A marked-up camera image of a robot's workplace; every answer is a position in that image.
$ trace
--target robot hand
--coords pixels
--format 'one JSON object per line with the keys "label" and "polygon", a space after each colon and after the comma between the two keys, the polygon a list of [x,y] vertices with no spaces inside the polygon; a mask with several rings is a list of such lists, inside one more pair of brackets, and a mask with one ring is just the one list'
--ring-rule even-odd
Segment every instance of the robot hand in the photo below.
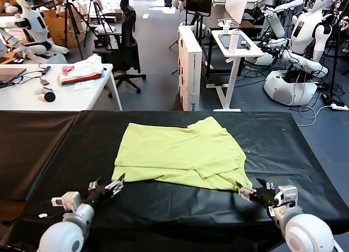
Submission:
{"label": "robot hand", "polygon": [[251,189],[238,184],[239,195],[248,201],[258,202],[268,209],[292,252],[342,252],[334,240],[331,229],[320,218],[304,214],[298,206],[298,191],[292,185],[279,186],[275,194],[274,184],[257,178],[261,188]]}
{"label": "robot hand", "polygon": [[37,252],[80,252],[89,235],[96,208],[106,198],[113,198],[122,190],[124,177],[125,174],[108,185],[99,185],[97,181],[90,183],[90,195],[84,202],[81,202],[79,192],[67,192],[62,197],[54,197],[52,205],[61,206],[69,213],[63,215],[62,222],[46,230]]}

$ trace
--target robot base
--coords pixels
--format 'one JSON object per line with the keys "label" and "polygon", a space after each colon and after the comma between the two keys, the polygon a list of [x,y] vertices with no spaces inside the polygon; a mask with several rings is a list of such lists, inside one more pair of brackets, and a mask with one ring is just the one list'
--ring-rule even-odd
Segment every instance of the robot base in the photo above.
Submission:
{"label": "robot base", "polygon": [[312,81],[306,83],[287,83],[287,70],[272,71],[266,78],[264,90],[268,96],[286,106],[307,105],[314,96],[317,86]]}

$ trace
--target yellow shirt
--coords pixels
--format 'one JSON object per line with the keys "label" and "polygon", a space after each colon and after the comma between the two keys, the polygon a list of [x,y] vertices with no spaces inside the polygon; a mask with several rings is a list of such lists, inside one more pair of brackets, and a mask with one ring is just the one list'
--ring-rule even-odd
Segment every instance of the yellow shirt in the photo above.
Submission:
{"label": "yellow shirt", "polygon": [[125,181],[154,179],[199,188],[252,187],[244,171],[246,155],[213,118],[187,128],[130,123],[122,138],[112,176]]}

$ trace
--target white desk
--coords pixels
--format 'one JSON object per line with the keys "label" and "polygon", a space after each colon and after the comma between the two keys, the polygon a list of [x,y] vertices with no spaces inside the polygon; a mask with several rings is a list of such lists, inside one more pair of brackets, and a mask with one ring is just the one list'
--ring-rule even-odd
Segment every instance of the white desk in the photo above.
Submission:
{"label": "white desk", "polygon": [[233,96],[234,86],[236,82],[236,77],[238,75],[239,65],[242,57],[261,57],[263,56],[262,50],[256,46],[256,44],[244,33],[241,31],[241,35],[244,37],[246,42],[251,46],[250,50],[247,49],[236,49],[234,53],[228,51],[228,49],[224,48],[224,45],[220,41],[218,35],[223,34],[223,30],[213,30],[211,31],[211,35],[216,40],[216,43],[219,46],[219,49],[222,51],[223,55],[227,57],[228,63],[234,60],[233,67],[230,72],[229,82],[227,93],[224,95],[222,86],[215,86],[217,90],[219,100],[222,105],[222,109],[215,109],[213,111],[225,111],[225,112],[241,112],[240,109],[231,109],[230,102]]}
{"label": "white desk", "polygon": [[[0,88],[0,110],[12,111],[82,111],[90,110],[95,104],[98,96],[105,85],[109,86],[113,99],[122,111],[119,94],[116,89],[112,74],[112,64],[103,64],[103,76],[92,82],[92,88],[74,91],[74,85],[62,86],[58,73],[64,65],[73,64],[52,64],[50,71],[43,76],[50,84],[48,87],[53,89],[56,95],[54,102],[48,103],[39,99],[35,95],[37,89],[42,88],[40,79],[32,79],[22,85],[14,85],[5,88]],[[40,70],[37,64],[8,64],[0,65],[0,72],[2,68],[26,68],[26,72]],[[38,76],[40,73],[28,74],[28,76]]]}

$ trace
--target white bottle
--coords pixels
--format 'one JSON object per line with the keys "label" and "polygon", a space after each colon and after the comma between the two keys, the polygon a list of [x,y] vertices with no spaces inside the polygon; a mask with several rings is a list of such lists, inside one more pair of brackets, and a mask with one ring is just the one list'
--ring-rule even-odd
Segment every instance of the white bottle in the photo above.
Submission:
{"label": "white bottle", "polygon": [[229,32],[230,23],[231,23],[230,19],[224,20],[223,34],[227,34]]}
{"label": "white bottle", "polygon": [[241,30],[234,28],[232,33],[231,33],[231,37],[230,37],[230,43],[229,43],[229,48],[228,51],[233,53],[236,51],[236,48],[238,46],[238,42],[239,42],[239,36],[240,36]]}

